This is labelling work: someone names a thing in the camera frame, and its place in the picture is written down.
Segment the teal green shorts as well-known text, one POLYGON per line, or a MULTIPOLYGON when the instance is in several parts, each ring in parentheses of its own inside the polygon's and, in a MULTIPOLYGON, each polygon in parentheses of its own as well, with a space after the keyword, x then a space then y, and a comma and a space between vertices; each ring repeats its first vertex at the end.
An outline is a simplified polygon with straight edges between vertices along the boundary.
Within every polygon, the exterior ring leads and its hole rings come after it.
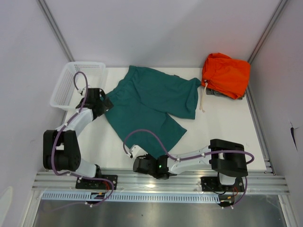
POLYGON ((139 145, 158 158, 187 132, 173 116, 195 119, 200 85, 197 78, 187 80, 130 66, 117 87, 107 94, 113 108, 105 116, 127 147, 139 145))

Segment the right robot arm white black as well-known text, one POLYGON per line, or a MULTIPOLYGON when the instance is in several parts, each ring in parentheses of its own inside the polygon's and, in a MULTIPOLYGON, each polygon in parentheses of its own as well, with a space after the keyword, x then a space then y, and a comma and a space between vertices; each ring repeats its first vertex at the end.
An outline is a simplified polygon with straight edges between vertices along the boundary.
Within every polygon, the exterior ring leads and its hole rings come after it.
POLYGON ((218 173, 217 187, 226 191, 233 186, 236 178, 248 176, 247 155, 242 144, 212 139, 209 146, 189 153, 166 154, 158 158, 149 154, 138 156, 133 171, 166 180, 183 172, 202 170, 209 166, 218 173))

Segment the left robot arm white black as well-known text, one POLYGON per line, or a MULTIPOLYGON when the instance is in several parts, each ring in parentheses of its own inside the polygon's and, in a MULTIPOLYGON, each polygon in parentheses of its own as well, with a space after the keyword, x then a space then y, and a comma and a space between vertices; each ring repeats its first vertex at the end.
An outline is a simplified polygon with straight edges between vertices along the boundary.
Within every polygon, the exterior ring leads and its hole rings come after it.
POLYGON ((98 189, 102 183, 102 173, 97 164, 81 157, 78 136, 85 127, 105 114, 114 105, 100 88, 89 88, 75 113, 68 121, 55 130, 43 134, 43 166, 59 175, 72 174, 86 177, 86 184, 98 189))

